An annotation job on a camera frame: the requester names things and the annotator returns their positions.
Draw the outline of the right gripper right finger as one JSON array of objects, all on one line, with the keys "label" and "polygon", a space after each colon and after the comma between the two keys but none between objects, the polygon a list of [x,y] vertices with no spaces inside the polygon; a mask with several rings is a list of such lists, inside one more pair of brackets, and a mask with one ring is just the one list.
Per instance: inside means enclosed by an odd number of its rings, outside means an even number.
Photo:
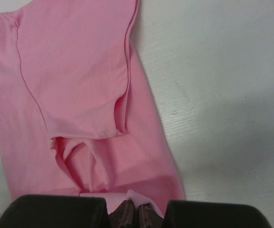
[{"label": "right gripper right finger", "polygon": [[154,207],[148,203],[140,205],[137,209],[137,227],[138,228],[161,228],[164,219],[154,210]]}]

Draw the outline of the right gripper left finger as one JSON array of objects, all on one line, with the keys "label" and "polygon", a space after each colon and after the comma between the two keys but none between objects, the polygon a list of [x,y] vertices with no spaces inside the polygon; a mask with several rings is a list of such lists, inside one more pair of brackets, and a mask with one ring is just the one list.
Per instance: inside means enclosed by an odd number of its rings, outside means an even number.
[{"label": "right gripper left finger", "polygon": [[135,205],[132,200],[123,201],[110,215],[112,228],[133,228],[135,219]]}]

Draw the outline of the pink t shirt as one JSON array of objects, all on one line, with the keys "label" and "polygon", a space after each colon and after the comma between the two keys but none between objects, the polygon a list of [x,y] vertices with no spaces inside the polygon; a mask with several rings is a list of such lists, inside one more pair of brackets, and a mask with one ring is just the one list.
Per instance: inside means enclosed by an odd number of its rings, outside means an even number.
[{"label": "pink t shirt", "polygon": [[0,13],[0,157],[13,200],[185,198],[130,39],[137,0],[33,0]]}]

